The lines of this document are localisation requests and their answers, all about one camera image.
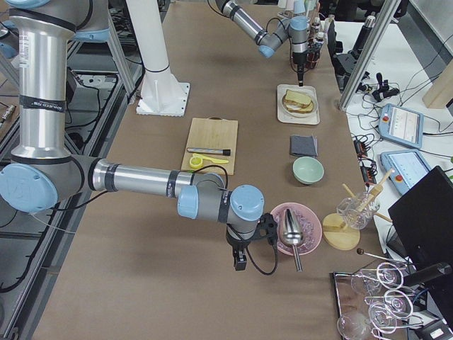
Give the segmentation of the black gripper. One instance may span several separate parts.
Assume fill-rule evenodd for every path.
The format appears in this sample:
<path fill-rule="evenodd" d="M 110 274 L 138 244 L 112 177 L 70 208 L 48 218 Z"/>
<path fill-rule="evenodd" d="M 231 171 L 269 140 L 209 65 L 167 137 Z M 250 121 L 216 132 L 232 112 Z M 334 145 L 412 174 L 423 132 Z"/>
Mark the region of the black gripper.
<path fill-rule="evenodd" d="M 235 271 L 246 269 L 246 250 L 253 241 L 266 239 L 274 253 L 277 253 L 277 223 L 270 213 L 264 213 L 256 222 L 252 222 L 250 230 L 240 231 L 238 225 L 226 225 L 226 240 L 232 247 Z"/>
<path fill-rule="evenodd" d="M 320 58 L 317 61 L 312 60 L 313 52 L 311 46 L 312 43 L 308 42 L 291 44 L 292 61 L 299 68 L 297 70 L 298 86 L 304 85 L 304 70 L 301 68 L 314 69 L 320 60 Z"/>

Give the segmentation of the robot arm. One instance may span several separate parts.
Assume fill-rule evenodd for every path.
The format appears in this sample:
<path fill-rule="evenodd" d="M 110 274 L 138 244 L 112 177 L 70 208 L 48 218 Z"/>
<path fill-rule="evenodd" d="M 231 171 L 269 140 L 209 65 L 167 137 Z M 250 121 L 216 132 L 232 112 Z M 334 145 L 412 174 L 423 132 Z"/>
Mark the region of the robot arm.
<path fill-rule="evenodd" d="M 227 176 L 125 166 L 64 146 L 67 43 L 110 38 L 107 1 L 10 1 L 9 17 L 20 57 L 20 141 L 1 171 L 1 197 L 11 207 L 36 213 L 86 190 L 148 193 L 176 198 L 183 217 L 224 223 L 238 271 L 251 260 L 252 241 L 277 244 L 276 222 L 254 186 L 229 190 Z"/>
<path fill-rule="evenodd" d="M 272 57 L 277 49 L 288 40 L 292 51 L 292 61 L 297 68 L 298 85 L 304 85 L 304 68 L 309 51 L 309 20 L 304 15 L 303 1 L 294 2 L 293 17 L 281 18 L 273 33 L 269 33 L 235 1 L 217 1 L 216 5 L 218 8 L 216 13 L 235 22 L 254 41 L 258 46 L 258 51 L 265 58 Z"/>

